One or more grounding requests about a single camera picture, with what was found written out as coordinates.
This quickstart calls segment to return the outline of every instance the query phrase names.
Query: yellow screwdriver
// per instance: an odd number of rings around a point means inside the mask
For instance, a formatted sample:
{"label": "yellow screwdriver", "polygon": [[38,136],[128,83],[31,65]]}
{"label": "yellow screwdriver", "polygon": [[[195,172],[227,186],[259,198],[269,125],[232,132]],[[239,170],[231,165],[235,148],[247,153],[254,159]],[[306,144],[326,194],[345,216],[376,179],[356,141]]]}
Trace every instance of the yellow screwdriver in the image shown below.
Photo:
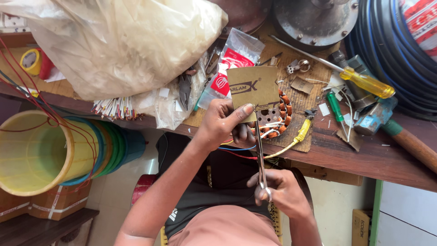
{"label": "yellow screwdriver", "polygon": [[336,66],[332,63],[330,63],[329,61],[326,61],[322,58],[318,58],[310,53],[307,53],[305,51],[301,51],[300,49],[297,49],[289,44],[287,44],[286,42],[278,39],[277,37],[273,36],[273,35],[269,35],[271,38],[275,39],[276,41],[280,42],[283,45],[286,45],[296,51],[299,51],[302,54],[305,54],[325,65],[327,65],[328,67],[340,72],[340,77],[344,80],[350,80],[352,82],[354,82],[358,87],[363,88],[364,90],[377,95],[380,98],[389,98],[392,97],[395,94],[395,89],[387,84],[384,84],[370,76],[364,75],[364,74],[359,74],[357,72],[355,72],[355,70],[351,67],[345,67],[344,69]]}

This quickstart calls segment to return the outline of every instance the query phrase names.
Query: stacked plastic buckets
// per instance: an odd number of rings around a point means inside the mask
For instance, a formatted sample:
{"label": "stacked plastic buckets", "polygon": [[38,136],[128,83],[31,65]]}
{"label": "stacked plastic buckets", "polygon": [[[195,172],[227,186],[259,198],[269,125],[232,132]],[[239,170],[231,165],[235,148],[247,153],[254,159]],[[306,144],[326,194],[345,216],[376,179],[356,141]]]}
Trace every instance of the stacked plastic buckets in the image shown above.
{"label": "stacked plastic buckets", "polygon": [[[57,184],[71,186],[115,172],[146,149],[142,134],[100,120],[68,116],[68,127],[44,124],[23,132],[0,131],[0,188],[17,196],[41,194]],[[47,121],[39,110],[18,113],[0,129],[23,130]],[[93,168],[93,151],[97,154]]]}

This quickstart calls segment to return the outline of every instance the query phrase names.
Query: person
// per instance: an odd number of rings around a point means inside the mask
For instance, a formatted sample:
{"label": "person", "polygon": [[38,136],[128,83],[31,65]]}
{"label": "person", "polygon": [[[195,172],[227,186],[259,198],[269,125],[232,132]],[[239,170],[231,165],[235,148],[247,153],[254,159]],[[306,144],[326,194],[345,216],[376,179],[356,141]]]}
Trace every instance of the person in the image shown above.
{"label": "person", "polygon": [[[214,99],[192,140],[165,133],[156,144],[159,178],[129,211],[115,245],[151,246],[164,224],[169,246],[281,245],[268,195],[257,188],[256,160],[217,150],[231,133],[236,144],[255,143],[253,123],[240,123],[253,111],[252,104],[234,110],[231,100]],[[316,220],[293,173],[265,173],[272,201],[290,218],[293,245],[321,246]]]}

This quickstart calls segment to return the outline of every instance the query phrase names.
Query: tile floor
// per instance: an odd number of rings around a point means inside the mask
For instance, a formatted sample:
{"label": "tile floor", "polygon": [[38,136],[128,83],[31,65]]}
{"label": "tile floor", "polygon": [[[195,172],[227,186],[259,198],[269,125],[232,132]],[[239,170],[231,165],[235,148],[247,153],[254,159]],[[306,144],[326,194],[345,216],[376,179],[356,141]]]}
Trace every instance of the tile floor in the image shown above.
{"label": "tile floor", "polygon": [[[113,245],[115,237],[130,209],[131,196],[142,174],[157,170],[158,153],[155,144],[162,130],[140,130],[149,144],[142,157],[122,166],[116,172],[93,180],[87,208],[100,214],[94,221],[90,246]],[[325,246],[351,245],[352,209],[372,208],[375,180],[363,179],[362,186],[351,186],[307,178],[314,203],[314,212]],[[291,245],[288,218],[282,216],[284,245]]]}

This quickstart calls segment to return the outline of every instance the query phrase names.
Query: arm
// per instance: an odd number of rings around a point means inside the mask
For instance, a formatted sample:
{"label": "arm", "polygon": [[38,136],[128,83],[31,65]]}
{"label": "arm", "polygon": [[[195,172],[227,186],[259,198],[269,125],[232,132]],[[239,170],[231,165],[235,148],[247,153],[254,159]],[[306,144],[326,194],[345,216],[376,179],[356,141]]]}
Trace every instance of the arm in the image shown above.
{"label": "arm", "polygon": [[[294,246],[321,246],[316,219],[311,207],[299,187],[299,184],[289,170],[266,169],[267,185],[272,193],[275,206],[290,218],[290,234]],[[247,181],[252,187],[258,183],[259,174]],[[267,199],[265,190],[255,190],[255,202],[259,206],[261,200]]]}
{"label": "arm", "polygon": [[216,150],[231,131],[234,141],[255,142],[250,127],[239,124],[253,109],[253,105],[248,104],[234,111],[231,100],[213,100],[193,140],[129,211],[115,245],[153,245],[159,230],[209,153]]}

